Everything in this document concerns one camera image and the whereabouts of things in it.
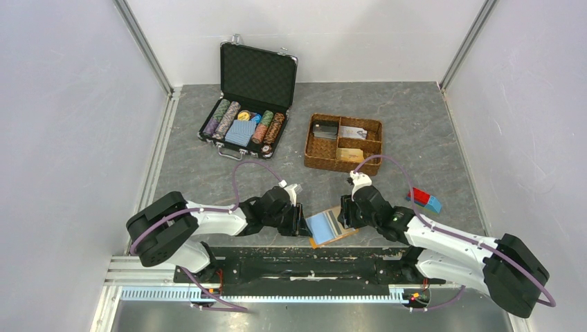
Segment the orange card holder wallet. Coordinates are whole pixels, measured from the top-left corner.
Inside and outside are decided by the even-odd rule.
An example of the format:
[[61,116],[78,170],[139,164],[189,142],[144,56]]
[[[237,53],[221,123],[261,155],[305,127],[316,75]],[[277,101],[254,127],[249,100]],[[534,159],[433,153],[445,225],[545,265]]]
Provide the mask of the orange card holder wallet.
[[326,246],[358,232],[355,228],[344,228],[343,224],[338,221],[340,212],[339,206],[331,207],[306,218],[307,226],[311,232],[309,242],[313,249]]

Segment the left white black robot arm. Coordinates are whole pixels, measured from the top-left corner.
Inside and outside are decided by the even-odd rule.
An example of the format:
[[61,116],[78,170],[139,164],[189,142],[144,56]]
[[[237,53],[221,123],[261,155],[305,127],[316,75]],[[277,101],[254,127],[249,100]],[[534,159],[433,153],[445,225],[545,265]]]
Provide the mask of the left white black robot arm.
[[245,237],[265,227],[285,237],[311,237],[297,201],[299,191],[298,184],[275,186],[261,197],[227,206],[202,205],[184,199],[178,191],[170,192],[126,222],[130,252],[144,267],[169,262],[209,282],[217,274],[217,262],[206,243],[191,238],[203,234]]

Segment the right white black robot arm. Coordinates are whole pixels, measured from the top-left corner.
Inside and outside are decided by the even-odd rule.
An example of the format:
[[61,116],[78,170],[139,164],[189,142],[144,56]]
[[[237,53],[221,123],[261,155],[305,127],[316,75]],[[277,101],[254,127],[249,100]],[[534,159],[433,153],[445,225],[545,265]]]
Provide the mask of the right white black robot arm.
[[483,237],[436,223],[409,207],[392,206],[372,185],[341,197],[338,221],[351,228],[370,226],[407,245],[399,265],[406,281],[441,279],[472,288],[517,317],[531,315],[550,278],[518,237]]

